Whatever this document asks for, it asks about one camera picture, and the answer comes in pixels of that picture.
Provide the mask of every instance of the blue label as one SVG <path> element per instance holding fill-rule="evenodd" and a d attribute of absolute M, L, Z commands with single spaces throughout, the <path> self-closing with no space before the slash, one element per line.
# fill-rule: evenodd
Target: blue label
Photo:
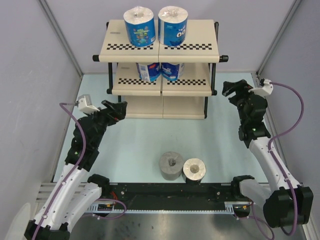
<path fill-rule="evenodd" d="M 178 46 L 186 39 L 188 19 L 180 23 L 169 23 L 159 19 L 158 38 L 161 43 L 167 46 Z"/>
<path fill-rule="evenodd" d="M 136 47 L 145 47 L 156 40 L 155 20 L 141 24 L 131 24 L 126 21 L 125 27 L 128 34 L 129 42 Z"/>
<path fill-rule="evenodd" d="M 139 77 L 144 81 L 153 82 L 157 80 L 160 75 L 160 63 L 154 62 L 152 64 L 136 64 L 138 69 Z"/>
<path fill-rule="evenodd" d="M 184 63 L 173 65 L 168 62 L 163 62 L 161 63 L 161 73 L 164 78 L 170 81 L 176 81 L 182 75 L 184 67 Z"/>

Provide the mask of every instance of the top shelf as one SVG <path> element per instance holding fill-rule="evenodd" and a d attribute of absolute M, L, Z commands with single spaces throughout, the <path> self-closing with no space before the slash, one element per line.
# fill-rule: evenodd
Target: top shelf
<path fill-rule="evenodd" d="M 185 41 L 170 47 L 158 41 L 158 20 L 154 21 L 156 40 L 150 46 L 136 47 L 129 43 L 124 20 L 110 20 L 100 55 L 96 62 L 106 63 L 218 63 L 220 60 L 215 22 L 188 20 Z"/>

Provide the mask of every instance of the blue packaged paper roll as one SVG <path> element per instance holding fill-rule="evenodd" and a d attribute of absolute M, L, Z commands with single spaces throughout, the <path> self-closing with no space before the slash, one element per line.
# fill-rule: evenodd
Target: blue packaged paper roll
<path fill-rule="evenodd" d="M 146 47 L 156 40 L 154 13 L 137 6 L 123 15 L 129 42 L 136 47 Z"/>
<path fill-rule="evenodd" d="M 153 82 L 157 80 L 160 76 L 160 63 L 136 63 L 136 68 L 138 69 L 139 77 L 143 81 Z"/>
<path fill-rule="evenodd" d="M 186 39 L 188 12 L 177 6 L 166 6 L 158 14 L 158 38 L 167 46 L 178 46 Z"/>
<path fill-rule="evenodd" d="M 169 81 L 178 80 L 184 73 L 185 64 L 184 63 L 161 63 L 161 74 L 164 78 Z"/>

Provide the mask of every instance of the shelf tier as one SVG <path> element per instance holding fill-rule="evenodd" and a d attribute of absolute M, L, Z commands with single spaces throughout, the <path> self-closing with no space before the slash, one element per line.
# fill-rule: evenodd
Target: shelf tier
<path fill-rule="evenodd" d="M 162 119 L 164 113 L 163 96 L 125 96 L 128 103 L 126 118 Z"/>
<path fill-rule="evenodd" d="M 124 20 L 110 20 L 99 62 L 106 63 L 155 63 L 159 61 L 158 21 L 155 20 L 155 41 L 146 47 L 130 44 Z"/>
<path fill-rule="evenodd" d="M 143 81 L 139 78 L 135 63 L 119 63 L 112 94 L 122 96 L 160 96 L 161 76 L 153 82 Z"/>
<path fill-rule="evenodd" d="M 186 63 L 183 75 L 176 81 L 162 80 L 163 96 L 209 97 L 212 95 L 207 63 Z"/>
<path fill-rule="evenodd" d="M 188 20 L 181 45 L 159 45 L 160 63 L 218 63 L 219 59 L 213 20 Z"/>
<path fill-rule="evenodd" d="M 205 100 L 201 96 L 165 96 L 164 119 L 205 119 Z"/>

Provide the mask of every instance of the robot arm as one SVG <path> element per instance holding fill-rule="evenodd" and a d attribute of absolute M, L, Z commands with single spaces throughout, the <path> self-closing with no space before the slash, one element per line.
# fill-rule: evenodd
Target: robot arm
<path fill-rule="evenodd" d="M 263 123 L 268 107 L 268 102 L 264 97 L 271 94 L 273 86 L 271 81 L 264 79 L 261 84 L 263 87 L 253 88 L 245 80 L 235 83 L 224 82 L 222 95 L 226 97 L 235 93 L 229 98 L 229 101 L 237 107 L 239 113 L 239 139 L 258 160 L 270 189 L 264 188 L 249 175 L 235 177 L 232 185 L 237 191 L 236 195 L 247 197 L 263 208 L 263 214 L 269 226 L 277 228 L 293 224 L 294 205 L 287 183 L 287 180 L 290 180 L 297 199 L 297 223 L 306 224 L 311 212 L 313 193 L 309 187 L 302 187 L 292 176 L 273 144 L 271 144 L 272 152 L 279 160 L 287 179 L 269 152 L 268 143 L 271 135 Z"/>
<path fill-rule="evenodd" d="M 74 225 L 88 207 L 101 195 L 107 196 L 110 193 L 109 179 L 94 174 L 89 177 L 80 195 L 74 197 L 81 180 L 90 171 L 99 155 L 98 148 L 107 127 L 115 125 L 126 116 L 126 102 L 111 103 L 104 100 L 102 104 L 105 106 L 104 109 L 96 108 L 92 106 L 89 95 L 79 97 L 79 110 L 87 115 L 78 120 L 86 140 L 84 156 L 77 168 L 65 179 L 77 164 L 83 149 L 83 139 L 76 125 L 62 174 L 43 208 L 34 217 L 34 220 L 29 222 L 24 234 L 27 240 L 32 239 L 38 225 L 40 227 L 38 227 L 36 240 L 68 240 Z"/>

